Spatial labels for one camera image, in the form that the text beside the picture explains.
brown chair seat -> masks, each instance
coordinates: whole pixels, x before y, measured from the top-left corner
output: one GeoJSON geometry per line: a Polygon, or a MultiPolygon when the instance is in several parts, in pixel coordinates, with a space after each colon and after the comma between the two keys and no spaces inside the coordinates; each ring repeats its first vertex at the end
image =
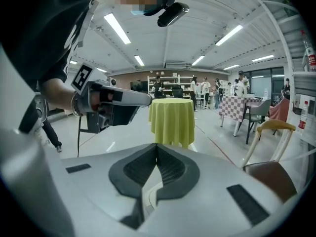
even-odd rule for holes
{"type": "Polygon", "coordinates": [[[297,194],[291,178],[278,162],[255,163],[242,169],[273,190],[283,202],[297,194]]]}

floor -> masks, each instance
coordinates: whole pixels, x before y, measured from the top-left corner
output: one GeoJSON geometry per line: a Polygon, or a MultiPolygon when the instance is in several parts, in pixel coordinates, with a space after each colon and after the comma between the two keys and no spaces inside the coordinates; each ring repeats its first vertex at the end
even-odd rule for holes
{"type": "MultiPolygon", "coordinates": [[[[132,123],[127,126],[110,127],[99,134],[80,134],[79,156],[91,156],[104,153],[111,153],[130,147],[152,143],[154,135],[150,131],[148,122],[149,108],[142,108],[136,114],[132,123]]],[[[236,121],[226,118],[223,127],[220,127],[220,119],[216,110],[202,110],[198,108],[195,113],[195,141],[189,149],[216,156],[240,166],[245,157],[254,132],[251,132],[249,143],[246,145],[247,120],[242,124],[237,137],[233,136],[236,121]]],[[[60,158],[77,157],[77,137],[78,137],[78,118],[70,116],[52,123],[59,140],[62,142],[63,151],[60,158]]],[[[86,120],[82,119],[81,128],[85,128],[86,120]]],[[[274,154],[280,141],[280,134],[273,135],[270,130],[263,131],[261,141],[258,143],[253,156],[248,163],[269,161],[274,154]]],[[[302,178],[299,178],[301,161],[286,163],[288,169],[295,169],[295,173],[290,174],[294,185],[299,188],[302,186],[302,178]]],[[[144,187],[144,192],[148,191],[159,181],[159,173],[154,171],[153,178],[144,187]]]]}

black cable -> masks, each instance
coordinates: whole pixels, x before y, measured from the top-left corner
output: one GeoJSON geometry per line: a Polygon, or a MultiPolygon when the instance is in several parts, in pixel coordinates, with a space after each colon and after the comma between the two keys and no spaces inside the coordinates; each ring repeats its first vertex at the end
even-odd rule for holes
{"type": "Polygon", "coordinates": [[[79,142],[80,142],[80,129],[81,129],[81,117],[79,117],[79,126],[78,126],[78,139],[77,139],[77,158],[79,157],[79,142]]]}

yellow tablecloth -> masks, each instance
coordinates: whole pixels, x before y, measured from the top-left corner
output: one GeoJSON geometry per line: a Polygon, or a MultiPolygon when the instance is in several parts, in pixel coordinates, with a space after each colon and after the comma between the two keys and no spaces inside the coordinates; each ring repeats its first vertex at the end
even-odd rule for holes
{"type": "Polygon", "coordinates": [[[194,142],[193,101],[180,98],[155,99],[149,109],[151,131],[155,143],[182,145],[183,148],[194,142]]]}

ceiling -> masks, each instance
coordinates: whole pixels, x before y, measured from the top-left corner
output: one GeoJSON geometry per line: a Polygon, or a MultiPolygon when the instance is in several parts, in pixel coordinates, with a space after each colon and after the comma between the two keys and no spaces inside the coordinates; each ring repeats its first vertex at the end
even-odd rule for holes
{"type": "MultiPolygon", "coordinates": [[[[162,69],[165,62],[181,62],[184,68],[201,55],[205,55],[193,68],[217,72],[235,64],[240,67],[233,70],[251,70],[258,67],[280,66],[286,62],[286,53],[280,35],[266,10],[258,0],[176,0],[186,3],[190,11],[172,26],[157,26],[159,13],[146,17],[133,15],[130,8],[111,5],[106,0],[100,4],[84,37],[84,47],[77,48],[73,60],[77,65],[82,62],[101,68],[109,73],[125,73],[140,70],[162,69]],[[131,44],[124,44],[112,27],[103,18],[113,13],[131,44]],[[242,25],[238,33],[216,46],[215,42],[242,25]],[[268,61],[253,63],[252,60],[267,55],[274,55],[268,61]],[[134,59],[139,55],[145,66],[140,67],[134,59]]],[[[282,21],[288,16],[282,6],[267,4],[273,17],[282,21]]],[[[299,30],[304,27],[302,19],[280,23],[286,45],[293,58],[302,59],[304,46],[299,30]]]]}

